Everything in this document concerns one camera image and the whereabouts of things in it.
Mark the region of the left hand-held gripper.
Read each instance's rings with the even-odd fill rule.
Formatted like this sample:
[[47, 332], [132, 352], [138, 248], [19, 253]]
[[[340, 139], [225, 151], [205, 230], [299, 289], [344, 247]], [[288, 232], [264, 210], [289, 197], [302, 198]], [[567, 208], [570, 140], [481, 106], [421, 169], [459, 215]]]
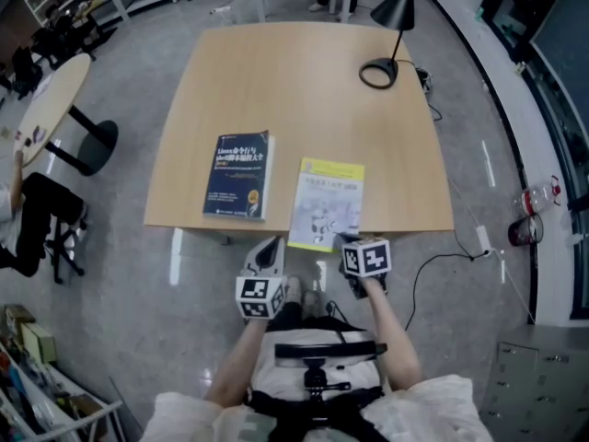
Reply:
[[285, 297], [285, 243], [282, 236], [267, 238], [247, 254], [236, 279], [235, 299], [245, 320], [272, 320]]

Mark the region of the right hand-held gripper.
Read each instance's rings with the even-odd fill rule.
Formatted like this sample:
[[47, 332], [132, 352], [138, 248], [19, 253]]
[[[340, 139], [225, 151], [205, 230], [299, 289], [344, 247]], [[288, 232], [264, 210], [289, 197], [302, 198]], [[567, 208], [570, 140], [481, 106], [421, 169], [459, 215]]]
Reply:
[[351, 233], [337, 233], [334, 236], [333, 252], [341, 255], [339, 272], [348, 282], [354, 297], [367, 297], [362, 278], [372, 277], [387, 292], [386, 277], [391, 270], [390, 244], [387, 239], [362, 238]]

